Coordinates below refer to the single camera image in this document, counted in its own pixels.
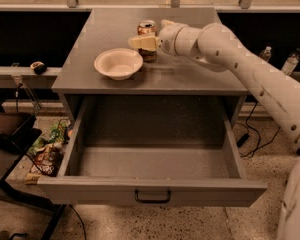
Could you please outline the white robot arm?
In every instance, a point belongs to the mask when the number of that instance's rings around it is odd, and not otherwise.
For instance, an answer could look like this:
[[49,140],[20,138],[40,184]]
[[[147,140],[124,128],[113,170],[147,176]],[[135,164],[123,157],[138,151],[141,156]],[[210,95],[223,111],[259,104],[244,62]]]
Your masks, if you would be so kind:
[[[164,20],[157,35],[131,37],[128,45],[230,70],[300,148],[300,83],[251,53],[226,26],[211,23],[198,29]],[[300,240],[300,157],[288,179],[276,240]]]

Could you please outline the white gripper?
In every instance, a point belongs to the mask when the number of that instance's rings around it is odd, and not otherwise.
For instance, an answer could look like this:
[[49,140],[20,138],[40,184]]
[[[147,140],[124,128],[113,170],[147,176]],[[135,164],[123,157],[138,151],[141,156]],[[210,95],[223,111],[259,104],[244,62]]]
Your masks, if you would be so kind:
[[159,38],[155,35],[138,35],[129,38],[128,45],[134,49],[157,51],[161,41],[161,49],[166,54],[172,56],[186,55],[188,50],[185,46],[182,31],[187,28],[187,25],[163,19],[161,20],[161,26]]

